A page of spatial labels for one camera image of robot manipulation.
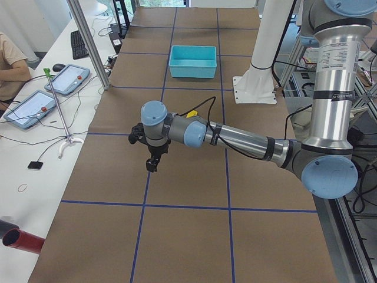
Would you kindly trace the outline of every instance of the white pillar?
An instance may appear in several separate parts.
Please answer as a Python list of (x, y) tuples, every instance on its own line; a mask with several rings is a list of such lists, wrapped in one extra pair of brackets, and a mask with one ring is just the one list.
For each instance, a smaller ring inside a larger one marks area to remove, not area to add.
[[(292, 4), (293, 0), (266, 1), (252, 56), (252, 65), (242, 77), (233, 77), (236, 103), (276, 104), (270, 67)], [(259, 70), (254, 66), (267, 69)]]

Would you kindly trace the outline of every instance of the computer mouse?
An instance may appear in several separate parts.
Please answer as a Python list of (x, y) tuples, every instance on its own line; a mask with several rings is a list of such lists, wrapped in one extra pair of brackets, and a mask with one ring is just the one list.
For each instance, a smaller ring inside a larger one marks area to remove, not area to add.
[(65, 67), (64, 64), (60, 64), (60, 63), (58, 63), (58, 64), (55, 64), (55, 65), (52, 67), (52, 70), (53, 70), (54, 72), (60, 72), (61, 70), (64, 69), (64, 67)]

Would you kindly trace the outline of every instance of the blue plastic bin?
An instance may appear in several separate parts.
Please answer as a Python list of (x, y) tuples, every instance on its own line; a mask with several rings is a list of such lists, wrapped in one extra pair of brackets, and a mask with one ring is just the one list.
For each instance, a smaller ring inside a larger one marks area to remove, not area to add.
[(171, 76), (175, 78), (214, 78), (216, 47), (174, 45), (169, 67)]

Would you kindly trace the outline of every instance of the person's arm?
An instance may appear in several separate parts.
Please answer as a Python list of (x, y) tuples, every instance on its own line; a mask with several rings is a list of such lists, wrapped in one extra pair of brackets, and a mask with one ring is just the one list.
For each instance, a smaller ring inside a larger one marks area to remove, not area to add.
[(27, 81), (30, 78), (29, 67), (25, 60), (14, 62), (9, 70), (0, 70), (1, 81)]

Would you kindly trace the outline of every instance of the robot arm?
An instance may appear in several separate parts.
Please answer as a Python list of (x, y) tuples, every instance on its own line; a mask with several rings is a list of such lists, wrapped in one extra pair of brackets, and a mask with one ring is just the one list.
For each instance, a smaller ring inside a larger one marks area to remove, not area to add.
[(358, 173), (350, 158), (349, 115), (354, 98), (361, 39), (371, 30), (375, 1), (305, 0), (302, 32), (319, 41), (319, 59), (309, 137), (302, 143), (275, 140), (199, 117), (168, 113), (159, 101), (141, 109), (142, 124), (133, 128), (130, 142), (148, 146), (147, 169), (157, 171), (170, 140), (200, 147), (202, 142), (236, 149), (252, 158), (273, 161), (294, 173), (304, 187), (321, 198), (349, 193)]

